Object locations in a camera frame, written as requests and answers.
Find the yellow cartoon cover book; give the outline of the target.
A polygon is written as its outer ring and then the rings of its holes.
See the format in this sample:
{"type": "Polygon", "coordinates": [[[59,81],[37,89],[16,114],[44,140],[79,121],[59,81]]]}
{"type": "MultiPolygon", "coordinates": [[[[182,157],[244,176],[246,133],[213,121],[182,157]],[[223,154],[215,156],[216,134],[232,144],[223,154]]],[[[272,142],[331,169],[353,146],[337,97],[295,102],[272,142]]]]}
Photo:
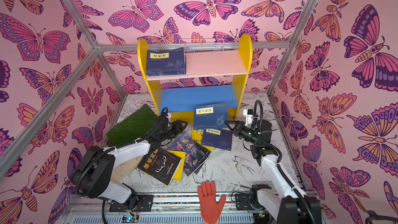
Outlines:
{"type": "Polygon", "coordinates": [[[204,134],[204,130],[192,130],[191,139],[193,141],[195,141],[196,143],[202,145],[203,147],[205,147],[208,150],[215,150],[214,147],[205,146],[202,144],[203,134],[204,134]]]}

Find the navy book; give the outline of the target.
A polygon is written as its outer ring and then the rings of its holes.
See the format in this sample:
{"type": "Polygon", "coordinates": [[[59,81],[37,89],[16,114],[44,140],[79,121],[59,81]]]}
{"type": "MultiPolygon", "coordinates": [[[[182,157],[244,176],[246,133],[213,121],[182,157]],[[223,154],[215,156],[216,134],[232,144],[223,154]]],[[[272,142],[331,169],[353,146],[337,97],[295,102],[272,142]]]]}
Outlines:
{"type": "Polygon", "coordinates": [[[231,151],[232,132],[228,130],[206,129],[202,136],[202,145],[231,151]]]}
{"type": "Polygon", "coordinates": [[[149,77],[156,77],[156,76],[176,76],[176,75],[185,75],[185,69],[178,69],[178,70],[158,70],[158,71],[147,71],[146,76],[149,77]]]}
{"type": "Polygon", "coordinates": [[[216,103],[197,106],[193,110],[193,129],[223,129],[229,120],[228,104],[216,103]]]}
{"type": "Polygon", "coordinates": [[[184,48],[177,48],[167,51],[147,52],[147,71],[158,70],[186,70],[186,55],[184,48]]]}

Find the dark purple cover book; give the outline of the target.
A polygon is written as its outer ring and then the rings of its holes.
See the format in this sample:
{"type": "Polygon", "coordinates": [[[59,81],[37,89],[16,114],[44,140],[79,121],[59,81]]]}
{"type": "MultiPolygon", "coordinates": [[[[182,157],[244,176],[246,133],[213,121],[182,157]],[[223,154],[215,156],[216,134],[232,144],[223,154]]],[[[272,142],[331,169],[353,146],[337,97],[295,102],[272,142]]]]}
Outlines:
{"type": "Polygon", "coordinates": [[[167,150],[185,153],[183,171],[187,176],[197,174],[210,155],[210,150],[193,141],[186,133],[179,134],[167,150]]]}

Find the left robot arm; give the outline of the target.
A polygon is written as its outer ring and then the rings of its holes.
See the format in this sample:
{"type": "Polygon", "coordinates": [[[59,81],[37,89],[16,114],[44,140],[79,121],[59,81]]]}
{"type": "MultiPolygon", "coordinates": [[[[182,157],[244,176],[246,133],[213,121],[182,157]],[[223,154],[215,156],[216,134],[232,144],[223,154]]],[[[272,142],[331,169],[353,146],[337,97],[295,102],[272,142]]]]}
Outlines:
{"type": "Polygon", "coordinates": [[[113,201],[133,209],[138,204],[137,192],[112,179],[117,167],[132,160],[140,162],[143,156],[160,148],[162,142],[183,132],[187,125],[186,121],[179,119],[170,122],[168,109],[164,107],[154,120],[153,128],[143,138],[119,146],[89,148],[69,176],[75,185],[75,195],[113,201]]]}

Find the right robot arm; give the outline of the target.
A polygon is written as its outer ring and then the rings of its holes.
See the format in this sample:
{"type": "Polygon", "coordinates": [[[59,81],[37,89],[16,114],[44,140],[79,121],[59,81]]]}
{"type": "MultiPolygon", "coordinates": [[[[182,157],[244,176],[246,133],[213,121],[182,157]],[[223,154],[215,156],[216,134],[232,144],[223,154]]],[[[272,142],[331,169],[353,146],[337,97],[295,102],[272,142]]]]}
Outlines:
{"type": "Polygon", "coordinates": [[[278,224],[321,224],[320,201],[299,187],[284,169],[282,152],[271,143],[272,124],[255,110],[244,112],[245,121],[224,123],[235,137],[251,144],[250,151],[269,176],[271,186],[252,187],[252,205],[264,208],[278,224]]]}

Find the black book yellow title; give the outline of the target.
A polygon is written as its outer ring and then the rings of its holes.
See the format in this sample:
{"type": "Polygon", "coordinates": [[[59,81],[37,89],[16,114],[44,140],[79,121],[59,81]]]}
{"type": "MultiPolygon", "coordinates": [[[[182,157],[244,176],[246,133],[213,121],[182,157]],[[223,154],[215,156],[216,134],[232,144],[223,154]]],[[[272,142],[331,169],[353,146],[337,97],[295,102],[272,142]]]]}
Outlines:
{"type": "Polygon", "coordinates": [[[181,163],[181,158],[159,148],[144,155],[137,168],[163,184],[169,185],[181,163]]]}

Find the green artificial grass mat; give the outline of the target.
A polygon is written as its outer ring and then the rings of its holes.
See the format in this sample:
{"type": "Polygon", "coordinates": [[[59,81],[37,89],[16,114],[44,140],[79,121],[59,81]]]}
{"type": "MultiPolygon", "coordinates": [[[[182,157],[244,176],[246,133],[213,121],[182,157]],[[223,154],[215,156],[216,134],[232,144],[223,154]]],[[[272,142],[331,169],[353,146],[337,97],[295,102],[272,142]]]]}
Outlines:
{"type": "Polygon", "coordinates": [[[107,146],[120,146],[143,137],[153,127],[157,115],[148,105],[124,118],[107,133],[107,146]]]}

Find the thin yellow book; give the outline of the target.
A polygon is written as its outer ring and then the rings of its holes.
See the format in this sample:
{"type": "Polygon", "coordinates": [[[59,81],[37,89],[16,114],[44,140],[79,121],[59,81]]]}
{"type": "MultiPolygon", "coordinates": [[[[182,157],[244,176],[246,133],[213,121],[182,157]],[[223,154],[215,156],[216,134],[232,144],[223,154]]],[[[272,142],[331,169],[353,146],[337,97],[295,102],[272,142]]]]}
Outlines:
{"type": "Polygon", "coordinates": [[[181,180],[182,179],[182,174],[183,174],[183,167],[184,167],[184,160],[186,153],[184,151],[171,151],[169,150],[170,153],[176,155],[178,158],[181,159],[181,162],[179,163],[178,169],[176,170],[176,173],[173,177],[173,180],[181,180]]]}

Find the yellow pink blue bookshelf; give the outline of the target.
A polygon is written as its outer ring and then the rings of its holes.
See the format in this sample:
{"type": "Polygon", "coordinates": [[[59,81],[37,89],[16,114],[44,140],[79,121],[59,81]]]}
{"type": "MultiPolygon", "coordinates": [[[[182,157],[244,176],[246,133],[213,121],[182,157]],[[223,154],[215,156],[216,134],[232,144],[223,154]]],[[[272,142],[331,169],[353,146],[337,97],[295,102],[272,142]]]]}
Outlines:
{"type": "Polygon", "coordinates": [[[187,53],[183,75],[148,76],[150,45],[139,40],[138,63],[157,113],[166,107],[173,120],[192,122],[196,106],[226,102],[229,118],[237,117],[251,70],[253,43],[244,34],[239,42],[222,47],[223,51],[187,53]]]}

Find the beige cloth glove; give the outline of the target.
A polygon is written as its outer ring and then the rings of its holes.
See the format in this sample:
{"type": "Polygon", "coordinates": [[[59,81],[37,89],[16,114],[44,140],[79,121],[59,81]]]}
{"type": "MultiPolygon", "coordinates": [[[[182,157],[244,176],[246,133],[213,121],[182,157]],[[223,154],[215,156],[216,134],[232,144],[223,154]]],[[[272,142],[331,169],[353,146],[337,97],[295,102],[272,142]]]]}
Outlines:
{"type": "Polygon", "coordinates": [[[116,166],[113,169],[111,180],[120,181],[126,176],[128,176],[134,169],[137,168],[139,163],[141,162],[143,156],[138,156],[136,158],[130,159],[120,165],[116,166]]]}

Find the red rubber glove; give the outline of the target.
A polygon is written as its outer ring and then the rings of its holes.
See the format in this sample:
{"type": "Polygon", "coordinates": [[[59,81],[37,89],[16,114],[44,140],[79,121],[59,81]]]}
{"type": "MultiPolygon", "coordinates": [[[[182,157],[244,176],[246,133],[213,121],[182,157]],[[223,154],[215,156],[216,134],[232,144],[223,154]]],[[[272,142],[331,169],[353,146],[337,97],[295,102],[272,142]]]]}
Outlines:
{"type": "Polygon", "coordinates": [[[226,203],[226,195],[222,195],[217,201],[216,184],[214,181],[205,181],[198,186],[201,217],[204,224],[217,224],[226,203]]]}

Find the green circuit board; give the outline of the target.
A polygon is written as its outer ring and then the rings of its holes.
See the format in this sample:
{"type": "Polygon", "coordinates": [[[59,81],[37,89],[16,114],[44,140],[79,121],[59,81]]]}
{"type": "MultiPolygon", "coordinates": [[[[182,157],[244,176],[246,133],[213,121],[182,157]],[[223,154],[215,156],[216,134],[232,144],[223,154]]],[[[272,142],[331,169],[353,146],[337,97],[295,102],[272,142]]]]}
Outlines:
{"type": "Polygon", "coordinates": [[[123,215],[122,224],[136,224],[138,223],[138,216],[136,215],[123,215]]]}

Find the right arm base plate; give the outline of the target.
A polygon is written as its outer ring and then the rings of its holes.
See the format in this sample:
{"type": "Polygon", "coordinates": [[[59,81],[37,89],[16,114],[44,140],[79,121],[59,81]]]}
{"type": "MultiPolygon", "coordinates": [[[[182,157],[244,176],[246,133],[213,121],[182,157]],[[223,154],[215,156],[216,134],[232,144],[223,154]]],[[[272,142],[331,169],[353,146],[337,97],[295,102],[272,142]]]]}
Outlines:
{"type": "Polygon", "coordinates": [[[260,205],[251,194],[239,192],[233,195],[233,199],[238,211],[268,212],[268,210],[260,205]]]}

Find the aluminium rail base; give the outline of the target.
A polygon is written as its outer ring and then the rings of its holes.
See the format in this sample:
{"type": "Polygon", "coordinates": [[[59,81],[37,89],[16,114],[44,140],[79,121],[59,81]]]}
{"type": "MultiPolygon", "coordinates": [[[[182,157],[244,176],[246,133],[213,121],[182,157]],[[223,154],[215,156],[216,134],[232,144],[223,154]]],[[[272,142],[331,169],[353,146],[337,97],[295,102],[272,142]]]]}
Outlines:
{"type": "MultiPolygon", "coordinates": [[[[238,211],[233,195],[244,191],[225,192],[227,197],[220,224],[274,224],[275,219],[268,212],[238,211]]],[[[83,198],[72,198],[61,215],[60,224],[122,224],[123,215],[138,216],[137,224],[201,224],[200,203],[194,192],[183,193],[140,193],[154,195],[150,212],[110,212],[110,203],[83,198]]]]}

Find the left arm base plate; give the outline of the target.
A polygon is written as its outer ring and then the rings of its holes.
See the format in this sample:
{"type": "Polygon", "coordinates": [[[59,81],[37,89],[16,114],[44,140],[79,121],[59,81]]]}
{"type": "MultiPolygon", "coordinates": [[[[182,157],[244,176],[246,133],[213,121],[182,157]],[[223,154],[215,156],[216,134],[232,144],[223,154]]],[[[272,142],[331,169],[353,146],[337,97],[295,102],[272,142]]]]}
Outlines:
{"type": "Polygon", "coordinates": [[[109,211],[112,212],[150,212],[153,206],[154,195],[137,195],[129,198],[125,203],[112,201],[109,211]]]}

